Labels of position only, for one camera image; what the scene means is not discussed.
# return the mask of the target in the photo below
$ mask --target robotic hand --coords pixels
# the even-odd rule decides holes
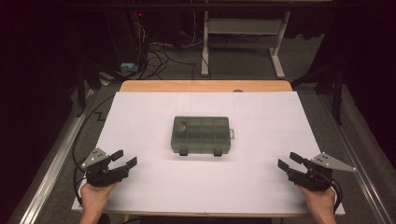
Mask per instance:
[[[137,157],[127,161],[124,166],[113,170],[108,169],[108,165],[112,161],[116,161],[122,156],[122,150],[110,156],[99,147],[94,149],[88,158],[81,164],[81,168],[86,170],[87,182],[94,187],[100,188],[120,182],[123,178],[128,177],[129,170],[137,165]]]
[[[294,182],[311,191],[324,191],[332,187],[337,194],[337,200],[334,205],[334,213],[340,205],[343,193],[340,185],[332,178],[332,170],[341,170],[347,172],[357,172],[355,167],[351,167],[326,153],[321,153],[315,158],[308,160],[299,156],[298,154],[291,152],[290,158],[299,164],[303,164],[307,172],[303,173],[297,170],[289,168],[289,166],[282,160],[277,161],[277,166],[286,172],[289,177],[289,181]]]

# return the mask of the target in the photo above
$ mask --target wooden table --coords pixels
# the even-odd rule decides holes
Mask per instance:
[[[292,91],[284,80],[136,80],[122,83],[120,91]]]

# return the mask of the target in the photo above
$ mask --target metal bracket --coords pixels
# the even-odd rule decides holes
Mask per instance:
[[[334,169],[334,170],[340,170],[340,171],[347,171],[347,172],[352,172],[355,173],[358,170],[356,167],[352,167],[348,164],[345,164],[332,156],[329,156],[325,152],[322,152],[321,154],[317,155],[311,161],[319,166],[326,167],[329,169]]]

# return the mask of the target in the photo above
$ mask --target white stand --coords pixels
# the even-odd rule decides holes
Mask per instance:
[[[239,20],[239,19],[209,19],[209,13],[205,12],[204,22],[204,48],[202,52],[203,77],[209,74],[209,48],[207,46],[209,34],[251,34],[251,35],[277,35],[276,45],[270,48],[276,76],[285,78],[280,60],[277,57],[283,35],[289,22],[290,12],[285,12],[283,20]]]

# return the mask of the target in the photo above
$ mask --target black curtain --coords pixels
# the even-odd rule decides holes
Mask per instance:
[[[0,223],[7,223],[70,113],[76,72],[65,26],[50,1],[0,5]]]

